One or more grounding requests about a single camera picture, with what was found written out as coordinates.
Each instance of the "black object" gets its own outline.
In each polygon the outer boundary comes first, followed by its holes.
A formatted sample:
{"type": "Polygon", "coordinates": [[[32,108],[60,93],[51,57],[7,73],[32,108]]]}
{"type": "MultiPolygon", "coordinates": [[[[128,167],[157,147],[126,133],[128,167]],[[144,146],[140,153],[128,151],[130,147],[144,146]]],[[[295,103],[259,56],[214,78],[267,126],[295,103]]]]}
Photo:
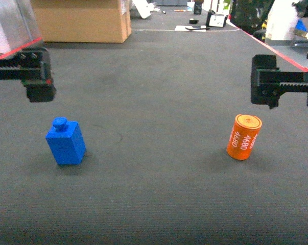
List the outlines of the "black object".
{"type": "Polygon", "coordinates": [[[280,71],[275,55],[254,56],[251,65],[251,102],[269,105],[273,109],[286,92],[308,93],[308,72],[280,71]]]}
{"type": "Polygon", "coordinates": [[[262,28],[275,0],[232,0],[230,22],[253,35],[262,28]]]}
{"type": "Polygon", "coordinates": [[[266,29],[260,29],[258,31],[255,31],[253,36],[257,38],[259,41],[264,41],[264,37],[266,35],[266,29]]]}
{"type": "Polygon", "coordinates": [[[226,15],[217,14],[214,10],[210,9],[207,13],[206,27],[225,27],[226,19],[226,15]]]}
{"type": "Polygon", "coordinates": [[[192,28],[186,27],[186,29],[187,29],[188,31],[195,31],[195,30],[207,30],[207,31],[208,31],[210,28],[209,28],[209,27],[201,28],[201,26],[196,26],[196,27],[192,27],[192,28]]]}
{"type": "Polygon", "coordinates": [[[201,2],[195,2],[194,4],[194,14],[201,14],[202,10],[202,3],[201,2]]]}
{"type": "Polygon", "coordinates": [[[308,0],[301,0],[297,3],[292,3],[297,11],[299,18],[308,18],[308,0]]]}
{"type": "Polygon", "coordinates": [[[45,48],[26,48],[10,59],[0,60],[0,80],[21,80],[30,102],[49,102],[56,89],[45,48]]]}
{"type": "Polygon", "coordinates": [[[198,22],[199,22],[199,20],[197,20],[197,19],[190,19],[189,20],[189,24],[192,24],[192,25],[197,24],[198,22]]]}

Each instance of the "desk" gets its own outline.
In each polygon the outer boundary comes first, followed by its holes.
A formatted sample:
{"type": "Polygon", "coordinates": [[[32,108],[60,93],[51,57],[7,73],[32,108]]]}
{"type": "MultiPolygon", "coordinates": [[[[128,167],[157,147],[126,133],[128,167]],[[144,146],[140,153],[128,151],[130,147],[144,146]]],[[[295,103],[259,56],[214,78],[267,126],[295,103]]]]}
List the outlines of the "desk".
{"type": "Polygon", "coordinates": [[[230,26],[174,32],[191,14],[165,10],[123,44],[47,45],[51,103],[0,83],[0,244],[308,243],[306,95],[252,105],[251,58],[272,53],[230,26]],[[246,113],[263,127],[238,162],[226,146],[246,113]],[[80,166],[51,155],[57,116],[80,123],[80,166]]]}

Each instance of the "white paper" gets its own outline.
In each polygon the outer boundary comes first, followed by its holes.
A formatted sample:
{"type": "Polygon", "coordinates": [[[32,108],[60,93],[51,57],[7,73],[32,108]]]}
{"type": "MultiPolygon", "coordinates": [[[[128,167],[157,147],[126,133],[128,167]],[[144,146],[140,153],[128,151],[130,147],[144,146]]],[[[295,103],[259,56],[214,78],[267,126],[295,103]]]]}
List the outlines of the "white paper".
{"type": "Polygon", "coordinates": [[[212,15],[209,21],[210,27],[223,27],[225,16],[212,15]]]}
{"type": "Polygon", "coordinates": [[[179,31],[179,32],[206,32],[206,29],[204,30],[194,30],[194,31],[189,31],[186,29],[186,27],[188,28],[193,28],[192,26],[176,26],[174,31],[179,31]]]}

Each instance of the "cardboard box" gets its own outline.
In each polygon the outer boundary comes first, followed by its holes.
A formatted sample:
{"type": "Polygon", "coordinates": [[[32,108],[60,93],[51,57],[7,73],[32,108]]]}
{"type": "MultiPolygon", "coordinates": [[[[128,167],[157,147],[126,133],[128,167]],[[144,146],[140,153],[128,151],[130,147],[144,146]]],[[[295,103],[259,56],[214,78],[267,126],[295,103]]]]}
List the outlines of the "cardboard box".
{"type": "Polygon", "coordinates": [[[122,43],[131,34],[128,0],[31,0],[45,42],[122,43]]]}

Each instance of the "lego stud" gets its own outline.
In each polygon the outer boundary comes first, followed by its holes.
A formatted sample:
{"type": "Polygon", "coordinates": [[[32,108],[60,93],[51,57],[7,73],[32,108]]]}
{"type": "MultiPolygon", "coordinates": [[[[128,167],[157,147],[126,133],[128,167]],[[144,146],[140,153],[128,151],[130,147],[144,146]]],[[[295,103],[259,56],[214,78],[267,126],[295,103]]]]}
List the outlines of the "lego stud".
{"type": "Polygon", "coordinates": [[[58,132],[62,132],[65,129],[67,123],[67,119],[65,117],[56,117],[53,120],[53,127],[56,129],[58,132]]]}

